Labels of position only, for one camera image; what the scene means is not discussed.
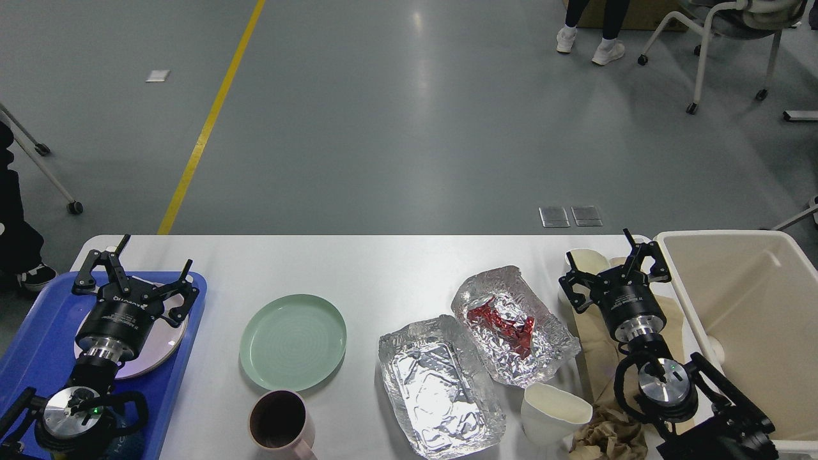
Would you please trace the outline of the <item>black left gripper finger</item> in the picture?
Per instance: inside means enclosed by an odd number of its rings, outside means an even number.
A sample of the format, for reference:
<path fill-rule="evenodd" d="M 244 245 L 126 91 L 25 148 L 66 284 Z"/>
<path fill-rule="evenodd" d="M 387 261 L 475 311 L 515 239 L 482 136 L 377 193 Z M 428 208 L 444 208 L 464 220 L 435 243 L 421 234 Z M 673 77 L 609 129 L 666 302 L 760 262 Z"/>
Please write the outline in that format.
<path fill-rule="evenodd" d="M 88 252 L 84 264 L 82 264 L 74 279 L 71 293 L 74 295 L 89 295 L 99 292 L 102 287 L 98 284 L 96 279 L 94 279 L 93 269 L 102 266 L 105 268 L 109 282 L 114 283 L 115 290 L 121 294 L 130 295 L 132 293 L 131 285 L 126 271 L 120 262 L 120 255 L 125 250 L 130 239 L 131 235 L 125 234 L 120 244 L 117 245 L 113 251 L 105 250 L 100 252 L 99 250 L 91 250 Z"/>
<path fill-rule="evenodd" d="M 192 285 L 187 280 L 187 275 L 192 267 L 193 260 L 188 259 L 186 265 L 180 273 L 180 277 L 174 282 L 164 284 L 163 286 L 155 287 L 146 294 L 143 294 L 143 301 L 146 306 L 146 311 L 149 312 L 152 320 L 161 318 L 166 321 L 171 327 L 179 327 L 187 318 L 192 309 L 196 299 L 199 295 L 199 289 Z M 164 301 L 181 295 L 182 304 L 180 306 L 169 309 L 166 314 L 166 307 Z"/>

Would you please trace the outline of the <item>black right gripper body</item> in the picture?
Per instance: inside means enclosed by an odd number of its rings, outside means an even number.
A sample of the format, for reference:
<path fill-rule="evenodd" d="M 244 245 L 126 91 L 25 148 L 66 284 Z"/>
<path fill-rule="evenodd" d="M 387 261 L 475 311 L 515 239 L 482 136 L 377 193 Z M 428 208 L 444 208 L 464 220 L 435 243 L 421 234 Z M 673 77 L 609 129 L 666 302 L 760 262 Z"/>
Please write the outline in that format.
<path fill-rule="evenodd" d="M 630 342 L 664 329 L 666 316 L 649 286 L 653 280 L 646 273 L 625 268 L 597 274 L 591 300 L 598 305 L 608 334 L 615 341 Z"/>

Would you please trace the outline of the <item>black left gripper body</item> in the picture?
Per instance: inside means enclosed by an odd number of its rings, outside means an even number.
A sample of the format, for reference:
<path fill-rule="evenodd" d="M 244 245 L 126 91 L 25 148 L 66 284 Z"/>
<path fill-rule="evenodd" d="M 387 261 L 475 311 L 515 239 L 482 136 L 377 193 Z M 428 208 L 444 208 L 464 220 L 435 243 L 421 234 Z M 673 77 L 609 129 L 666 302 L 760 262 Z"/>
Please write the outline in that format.
<path fill-rule="evenodd" d="M 76 334 L 79 363 L 130 363 L 141 352 L 156 321 L 176 329 L 176 282 L 161 286 L 142 279 L 125 285 L 109 282 L 96 292 L 96 303 Z"/>

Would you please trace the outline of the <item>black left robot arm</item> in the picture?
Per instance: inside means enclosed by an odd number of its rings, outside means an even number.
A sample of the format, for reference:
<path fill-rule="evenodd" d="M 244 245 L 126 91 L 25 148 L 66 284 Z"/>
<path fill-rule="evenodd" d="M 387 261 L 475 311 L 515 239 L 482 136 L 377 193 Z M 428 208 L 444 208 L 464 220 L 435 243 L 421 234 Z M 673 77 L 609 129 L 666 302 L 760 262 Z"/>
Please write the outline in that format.
<path fill-rule="evenodd" d="M 38 395 L 26 387 L 3 414 L 3 459 L 29 458 L 22 440 L 28 431 L 53 459 L 109 458 L 124 443 L 143 442 L 147 398 L 138 390 L 116 390 L 115 380 L 141 357 L 155 323 L 182 326 L 201 289 L 188 277 L 193 260 L 163 285 L 127 274 L 121 254 L 129 240 L 126 234 L 114 250 L 91 250 L 77 271 L 71 294 L 94 299 L 74 335 L 80 353 L 58 390 Z"/>

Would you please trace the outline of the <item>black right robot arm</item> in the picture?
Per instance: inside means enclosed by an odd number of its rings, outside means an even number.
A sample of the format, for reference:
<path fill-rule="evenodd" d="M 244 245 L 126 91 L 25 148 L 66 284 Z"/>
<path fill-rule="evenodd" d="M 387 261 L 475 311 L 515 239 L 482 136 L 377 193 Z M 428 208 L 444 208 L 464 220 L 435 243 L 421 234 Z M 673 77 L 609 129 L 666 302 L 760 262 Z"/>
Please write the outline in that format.
<path fill-rule="evenodd" d="M 622 359 L 613 378 L 615 400 L 625 413 L 656 428 L 664 459 L 777 459 L 769 435 L 773 422 L 701 353 L 683 364 L 662 331 L 667 317 L 651 290 L 672 277 L 655 241 L 637 242 L 625 262 L 596 272 L 569 269 L 559 280 L 570 306 L 582 314 L 596 305 Z"/>

